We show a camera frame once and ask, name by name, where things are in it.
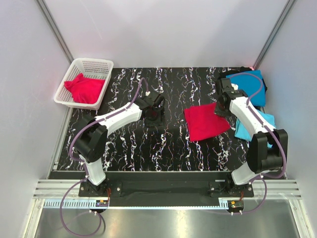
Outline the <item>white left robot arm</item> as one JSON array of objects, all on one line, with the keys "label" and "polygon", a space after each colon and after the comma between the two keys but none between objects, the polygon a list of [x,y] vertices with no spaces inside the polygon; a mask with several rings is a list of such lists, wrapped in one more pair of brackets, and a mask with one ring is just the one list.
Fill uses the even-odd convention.
[{"label": "white left robot arm", "polygon": [[80,196],[104,196],[110,192],[102,165],[108,136],[139,120],[145,127],[164,125],[164,106],[164,96],[153,91],[108,114],[82,118],[71,144],[71,151],[79,155],[86,173],[85,181],[81,182]]}]

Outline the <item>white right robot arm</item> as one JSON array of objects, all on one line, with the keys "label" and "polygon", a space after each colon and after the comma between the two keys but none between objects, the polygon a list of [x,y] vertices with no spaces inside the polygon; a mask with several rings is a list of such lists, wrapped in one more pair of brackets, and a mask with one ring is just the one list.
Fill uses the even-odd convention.
[{"label": "white right robot arm", "polygon": [[238,196],[249,188],[251,182],[266,176],[279,179],[284,176],[287,165],[288,134],[276,129],[255,109],[250,97],[230,78],[216,82],[218,99],[215,115],[225,117],[233,114],[251,136],[246,162],[230,172],[223,191],[229,196]]}]

